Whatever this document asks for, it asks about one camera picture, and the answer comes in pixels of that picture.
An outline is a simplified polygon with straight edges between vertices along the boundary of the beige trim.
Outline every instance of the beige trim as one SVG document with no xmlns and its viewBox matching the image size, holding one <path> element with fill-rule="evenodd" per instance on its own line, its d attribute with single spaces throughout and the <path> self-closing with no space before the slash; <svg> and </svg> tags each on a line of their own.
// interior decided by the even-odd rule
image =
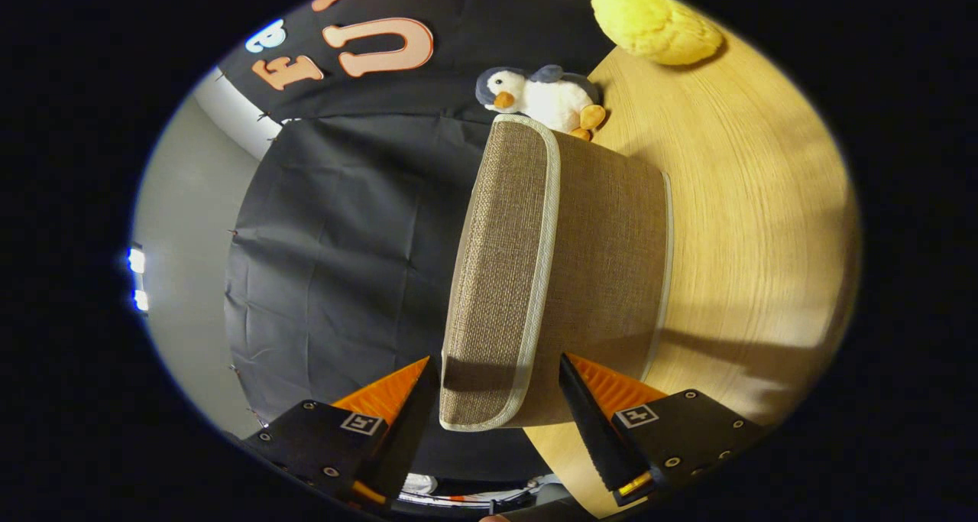
<svg viewBox="0 0 978 522">
<path fill-rule="evenodd" d="M 542 220 L 540 225 L 540 241 L 537 244 L 537 264 L 534 267 L 533 281 L 530 286 L 530 299 L 526 307 L 526 319 L 523 324 L 523 341 L 520 342 L 520 354 L 517 356 L 516 374 L 513 376 L 513 386 L 503 409 L 489 420 L 476 424 L 451 424 L 438 418 L 441 427 L 455 432 L 479 432 L 497 428 L 506 424 L 520 407 L 530 385 L 533 372 L 533 359 L 537 352 L 537 340 L 540 337 L 540 323 L 547 303 L 547 287 L 553 257 L 553 241 L 556 238 L 556 216 L 560 207 L 560 152 L 556 138 L 551 129 L 523 115 L 500 114 L 493 119 L 496 122 L 516 122 L 528 126 L 540 135 L 547 148 L 547 185 L 544 189 L 542 204 Z M 444 379 L 444 350 L 442 351 L 442 379 Z"/>
<path fill-rule="evenodd" d="M 640 381 L 646 380 L 649 371 L 653 368 L 653 359 L 656 359 L 656 349 L 659 345 L 659 337 L 662 334 L 662 327 L 666 323 L 666 307 L 669 305 L 669 286 L 672 278 L 672 256 L 673 256 L 673 225 L 672 212 L 672 185 L 669 181 L 669 174 L 662 173 L 662 181 L 666 190 L 666 260 L 662 275 L 662 298 L 659 300 L 659 316 L 656 320 L 656 331 L 653 332 L 653 341 L 649 345 L 649 354 L 646 356 L 646 368 L 642 371 Z"/>
</svg>

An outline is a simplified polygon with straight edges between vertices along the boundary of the penguin foot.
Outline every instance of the penguin foot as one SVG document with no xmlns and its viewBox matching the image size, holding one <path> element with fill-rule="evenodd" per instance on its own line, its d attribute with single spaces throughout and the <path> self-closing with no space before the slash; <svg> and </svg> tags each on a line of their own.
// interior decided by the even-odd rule
<svg viewBox="0 0 978 522">
<path fill-rule="evenodd" d="M 604 108 L 598 106 L 597 104 L 591 104 L 590 106 L 583 108 L 581 110 L 581 128 L 585 131 L 590 131 L 592 128 L 596 128 L 602 122 L 604 122 L 604 117 L 607 115 L 607 111 Z"/>
<path fill-rule="evenodd" d="M 574 128 L 573 131 L 570 131 L 570 135 L 577 136 L 577 138 L 584 140 L 584 142 L 591 141 L 591 133 L 589 131 L 585 131 L 583 128 Z"/>
</svg>

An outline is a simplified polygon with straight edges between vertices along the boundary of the penguin beak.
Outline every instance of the penguin beak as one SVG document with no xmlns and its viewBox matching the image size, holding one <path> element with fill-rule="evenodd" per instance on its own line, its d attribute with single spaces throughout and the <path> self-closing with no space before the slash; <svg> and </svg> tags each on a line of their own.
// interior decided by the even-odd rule
<svg viewBox="0 0 978 522">
<path fill-rule="evenodd" d="M 505 109 L 516 103 L 516 101 L 517 100 L 513 97 L 513 94 L 508 92 L 500 92 L 499 95 L 496 96 L 496 101 L 493 101 L 493 105 L 499 109 Z"/>
</svg>

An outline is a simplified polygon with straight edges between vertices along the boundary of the woven fabric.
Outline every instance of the woven fabric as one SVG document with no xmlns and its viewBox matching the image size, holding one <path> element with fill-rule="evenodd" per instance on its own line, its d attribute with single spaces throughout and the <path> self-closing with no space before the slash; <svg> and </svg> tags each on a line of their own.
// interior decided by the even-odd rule
<svg viewBox="0 0 978 522">
<path fill-rule="evenodd" d="M 520 379 L 545 191 L 541 135 L 559 153 L 559 210 L 531 370 Z M 662 300 L 667 212 L 664 177 L 643 160 L 528 122 L 496 122 L 455 260 L 442 424 L 472 431 L 572 420 L 559 390 L 562 352 L 642 377 Z M 521 404 L 499 420 L 514 392 Z"/>
<path fill-rule="evenodd" d="M 443 348 L 442 424 L 474 425 L 506 406 L 540 242 L 547 148 L 496 122 L 462 229 Z"/>
<path fill-rule="evenodd" d="M 528 391 L 506 427 L 572 420 L 558 384 L 562 352 L 642 378 L 658 324 L 669 232 L 661 171 L 555 136 L 560 210 L 547 303 Z"/>
</svg>

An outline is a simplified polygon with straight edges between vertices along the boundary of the yellow plush toy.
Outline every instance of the yellow plush toy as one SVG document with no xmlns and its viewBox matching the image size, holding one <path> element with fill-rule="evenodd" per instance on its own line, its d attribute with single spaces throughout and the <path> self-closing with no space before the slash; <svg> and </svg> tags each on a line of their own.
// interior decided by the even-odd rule
<svg viewBox="0 0 978 522">
<path fill-rule="evenodd" d="M 675 0 L 591 0 L 591 7 L 615 44 L 667 66 L 698 62 L 724 42 L 715 25 Z"/>
</svg>

